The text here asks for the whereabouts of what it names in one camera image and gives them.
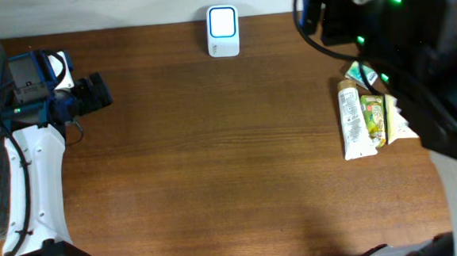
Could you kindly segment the teal white tissue pack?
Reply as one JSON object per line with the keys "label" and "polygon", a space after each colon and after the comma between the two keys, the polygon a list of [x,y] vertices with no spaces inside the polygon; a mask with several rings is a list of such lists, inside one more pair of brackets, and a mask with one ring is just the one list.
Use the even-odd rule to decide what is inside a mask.
{"label": "teal white tissue pack", "polygon": [[[367,79],[368,83],[370,85],[373,85],[378,80],[377,73],[375,72],[374,69],[371,69],[370,67],[368,67],[366,65],[362,65],[362,68],[363,68],[364,76]],[[365,90],[367,89],[367,86],[361,76],[359,63],[357,61],[351,64],[351,67],[345,73],[345,78],[351,79],[351,80],[355,81],[355,83],[357,85],[361,86]]]}

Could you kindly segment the green drink pouch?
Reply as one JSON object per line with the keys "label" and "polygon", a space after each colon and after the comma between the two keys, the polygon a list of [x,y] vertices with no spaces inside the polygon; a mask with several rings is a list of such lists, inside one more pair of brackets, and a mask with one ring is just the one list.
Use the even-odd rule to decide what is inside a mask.
{"label": "green drink pouch", "polygon": [[382,96],[363,95],[360,98],[363,117],[365,118],[369,137],[376,147],[386,144],[386,126]]}

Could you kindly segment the yellow white snack bag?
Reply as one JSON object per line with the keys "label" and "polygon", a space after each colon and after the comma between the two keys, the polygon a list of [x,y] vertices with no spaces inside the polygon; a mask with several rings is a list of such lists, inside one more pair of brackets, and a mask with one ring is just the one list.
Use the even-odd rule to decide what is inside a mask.
{"label": "yellow white snack bag", "polygon": [[398,139],[418,138],[418,134],[409,127],[409,122],[401,115],[401,109],[397,107],[397,98],[389,94],[386,94],[384,98],[387,143],[392,144]]}

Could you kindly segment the white tube tan cap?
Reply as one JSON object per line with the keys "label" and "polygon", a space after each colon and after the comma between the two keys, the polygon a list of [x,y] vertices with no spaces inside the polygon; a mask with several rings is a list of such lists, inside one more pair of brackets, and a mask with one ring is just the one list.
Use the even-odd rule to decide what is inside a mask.
{"label": "white tube tan cap", "polygon": [[363,117],[356,83],[345,79],[338,84],[337,89],[345,160],[376,155],[378,151]]}

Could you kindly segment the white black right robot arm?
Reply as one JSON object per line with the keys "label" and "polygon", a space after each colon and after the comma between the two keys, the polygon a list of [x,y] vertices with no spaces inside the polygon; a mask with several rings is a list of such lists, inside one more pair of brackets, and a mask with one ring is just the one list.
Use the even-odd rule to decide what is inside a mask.
{"label": "white black right robot arm", "polygon": [[357,63],[387,77],[401,115],[428,149],[452,229],[426,243],[379,245],[359,256],[457,256],[457,0],[293,0],[295,28],[327,56],[353,43]]}

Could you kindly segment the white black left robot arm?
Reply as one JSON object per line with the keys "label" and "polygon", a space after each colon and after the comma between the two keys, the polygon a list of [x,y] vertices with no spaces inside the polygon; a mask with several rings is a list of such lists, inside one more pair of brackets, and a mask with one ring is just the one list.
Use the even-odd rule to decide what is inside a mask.
{"label": "white black left robot arm", "polygon": [[92,256],[75,247],[64,216],[67,127],[113,99],[100,74],[74,80],[64,50],[0,59],[2,256]]}

